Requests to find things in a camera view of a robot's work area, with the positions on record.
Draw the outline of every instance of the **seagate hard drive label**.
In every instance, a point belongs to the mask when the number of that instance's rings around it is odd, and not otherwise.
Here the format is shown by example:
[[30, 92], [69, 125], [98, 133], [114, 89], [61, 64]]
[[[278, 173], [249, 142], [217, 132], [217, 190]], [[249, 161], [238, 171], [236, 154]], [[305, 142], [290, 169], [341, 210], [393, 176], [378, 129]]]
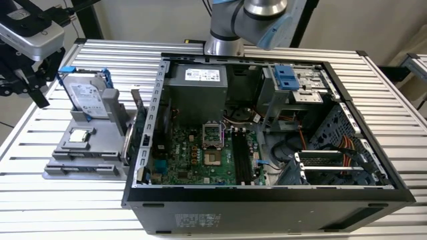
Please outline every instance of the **seagate hard drive label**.
[[97, 88], [90, 84], [70, 83], [72, 94], [77, 101], [77, 108], [92, 118], [106, 117], [106, 110]]
[[220, 70], [188, 68], [185, 70], [185, 80], [218, 82]]

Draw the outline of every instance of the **aluminum workbench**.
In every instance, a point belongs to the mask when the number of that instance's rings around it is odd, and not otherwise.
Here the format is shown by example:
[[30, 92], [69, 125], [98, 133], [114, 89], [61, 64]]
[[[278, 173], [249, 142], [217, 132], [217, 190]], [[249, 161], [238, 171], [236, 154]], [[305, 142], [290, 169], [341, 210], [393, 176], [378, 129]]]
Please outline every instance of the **aluminum workbench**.
[[[74, 44], [64, 65], [108, 67], [120, 101], [134, 108], [129, 90], [149, 102], [160, 53], [201, 54], [200, 44], [88, 40]], [[182, 239], [427, 239], [427, 123], [374, 66], [356, 51], [245, 47], [245, 56], [328, 61], [357, 110], [410, 188], [416, 203], [352, 233], [310, 235], [193, 235]], [[57, 82], [46, 92], [50, 105], [30, 105], [0, 147], [0, 239], [157, 239], [146, 236], [130, 210], [121, 209], [122, 181], [44, 180], [70, 120], [70, 101]]]
[[427, 55], [408, 53], [400, 66], [406, 67], [427, 82]]

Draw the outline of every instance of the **wire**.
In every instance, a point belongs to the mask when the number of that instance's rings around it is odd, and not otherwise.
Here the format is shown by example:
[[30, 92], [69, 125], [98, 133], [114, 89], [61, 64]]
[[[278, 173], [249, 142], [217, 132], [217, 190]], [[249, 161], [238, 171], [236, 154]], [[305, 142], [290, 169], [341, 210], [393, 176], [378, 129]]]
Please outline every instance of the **wire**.
[[230, 124], [234, 124], [234, 125], [241, 125], [241, 124], [250, 124], [252, 122], [250, 121], [233, 121], [233, 120], [229, 120], [225, 116], [221, 117], [226, 122], [229, 122]]
[[84, 3], [78, 4], [77, 6], [73, 6], [70, 9], [73, 13], [80, 12], [82, 9], [90, 7], [93, 4], [96, 4], [101, 0], [88, 0]]
[[9, 124], [3, 123], [2, 121], [0, 121], [0, 124], [2, 124], [3, 126], [6, 126], [6, 127], [9, 127], [9, 128], [14, 128], [14, 126], [11, 126], [11, 125], [9, 125]]
[[305, 140], [304, 140], [304, 136], [302, 136], [301, 127], [302, 127], [301, 121], [298, 121], [297, 131], [298, 131], [298, 137], [300, 137], [300, 142], [301, 142], [301, 149], [305, 150], [306, 146], [305, 146]]
[[206, 13], [208, 13], [209, 17], [212, 17], [212, 13], [209, 11], [208, 4], [205, 3], [205, 0], [201, 0], [201, 2], [202, 2], [202, 5], [204, 5], [204, 8], [206, 10]]
[[281, 170], [280, 168], [274, 167], [273, 165], [270, 165], [269, 163], [258, 163], [258, 164], [262, 164], [262, 165], [266, 165], [269, 166], [273, 170]]
[[420, 101], [420, 103], [418, 103], [418, 105], [417, 105], [417, 107], [416, 107], [416, 110], [417, 110], [417, 111], [421, 109], [424, 103], [425, 103], [425, 100]]
[[[65, 4], [65, 8], [68, 8], [68, 4], [66, 4], [66, 1], [65, 0], [61, 0]], [[74, 33], [77, 34], [77, 38], [80, 38], [80, 34], [78, 34], [78, 31], [77, 31], [77, 28], [76, 28], [76, 25], [74, 25], [74, 21], [70, 21], [70, 25], [73, 27], [73, 30], [74, 30]]]
[[[352, 150], [356, 150], [356, 148], [354, 148], [354, 144], [353, 144], [353, 141], [350, 140], [350, 138], [348, 137], [348, 140], [349, 140], [349, 143], [350, 143], [350, 149]], [[352, 162], [352, 159], [350, 159], [350, 157], [348, 158], [348, 167], [350, 166], [350, 162]]]

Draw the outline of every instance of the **motherboard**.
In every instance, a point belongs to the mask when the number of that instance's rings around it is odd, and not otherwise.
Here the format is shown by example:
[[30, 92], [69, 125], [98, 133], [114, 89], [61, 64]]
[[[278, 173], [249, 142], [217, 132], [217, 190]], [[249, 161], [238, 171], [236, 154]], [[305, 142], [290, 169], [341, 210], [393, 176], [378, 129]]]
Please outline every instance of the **motherboard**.
[[174, 128], [169, 141], [166, 159], [153, 162], [152, 184], [265, 185], [262, 166], [256, 162], [261, 157], [254, 132], [233, 132], [206, 123]]

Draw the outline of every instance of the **power supply label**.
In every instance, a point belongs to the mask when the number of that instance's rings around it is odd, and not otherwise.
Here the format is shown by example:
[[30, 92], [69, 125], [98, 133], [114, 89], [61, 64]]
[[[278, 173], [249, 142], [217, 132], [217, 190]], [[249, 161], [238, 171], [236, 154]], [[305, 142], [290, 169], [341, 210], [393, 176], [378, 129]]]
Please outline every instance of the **power supply label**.
[[174, 214], [176, 226], [178, 228], [216, 228], [220, 224], [221, 214]]
[[220, 70], [188, 68], [185, 70], [185, 80], [218, 82]]
[[106, 117], [106, 110], [97, 88], [90, 84], [70, 83], [72, 94], [77, 100], [77, 107], [92, 118]]

